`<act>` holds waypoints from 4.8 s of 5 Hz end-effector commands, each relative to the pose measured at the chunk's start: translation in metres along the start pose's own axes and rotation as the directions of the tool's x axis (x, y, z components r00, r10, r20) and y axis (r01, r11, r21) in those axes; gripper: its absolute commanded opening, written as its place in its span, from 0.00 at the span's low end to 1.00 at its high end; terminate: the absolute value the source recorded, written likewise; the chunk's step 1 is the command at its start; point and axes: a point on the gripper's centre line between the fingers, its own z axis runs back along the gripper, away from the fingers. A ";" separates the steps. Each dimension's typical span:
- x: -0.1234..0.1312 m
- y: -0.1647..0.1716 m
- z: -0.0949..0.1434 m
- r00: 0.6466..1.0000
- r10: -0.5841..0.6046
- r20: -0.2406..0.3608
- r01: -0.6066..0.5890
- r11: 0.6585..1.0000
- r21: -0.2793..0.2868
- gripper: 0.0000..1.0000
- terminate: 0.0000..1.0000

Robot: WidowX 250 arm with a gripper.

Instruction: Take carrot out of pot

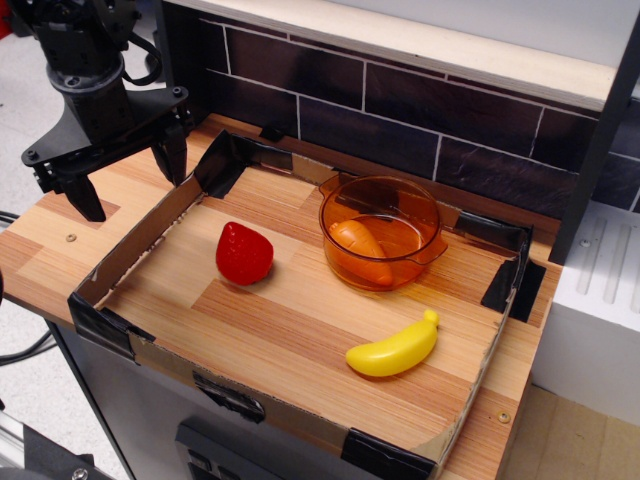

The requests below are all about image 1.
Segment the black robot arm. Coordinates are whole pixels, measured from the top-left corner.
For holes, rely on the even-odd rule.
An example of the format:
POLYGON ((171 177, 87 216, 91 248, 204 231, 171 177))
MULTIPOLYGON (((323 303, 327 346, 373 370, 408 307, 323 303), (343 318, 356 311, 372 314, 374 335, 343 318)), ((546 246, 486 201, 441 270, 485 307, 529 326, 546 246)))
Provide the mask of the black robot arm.
POLYGON ((186 178, 193 129, 184 87, 154 89, 163 73, 156 46, 134 28, 133 1, 12 1, 39 42, 51 86, 62 96, 58 122, 26 149, 43 192, 63 194, 90 222, 106 218, 91 173, 150 149, 173 185, 186 178))

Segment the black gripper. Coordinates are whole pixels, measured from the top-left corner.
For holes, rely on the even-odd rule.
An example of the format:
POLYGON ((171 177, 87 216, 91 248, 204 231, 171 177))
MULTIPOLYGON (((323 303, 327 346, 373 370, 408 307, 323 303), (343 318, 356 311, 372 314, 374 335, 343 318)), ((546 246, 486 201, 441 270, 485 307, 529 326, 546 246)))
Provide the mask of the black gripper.
POLYGON ((186 88, 128 90, 121 57, 99 75, 64 74, 50 65, 46 73, 63 98, 63 113, 22 154, 43 192, 63 191, 87 221, 104 222, 89 174, 150 148, 169 182, 179 186, 185 180, 190 131, 186 88))

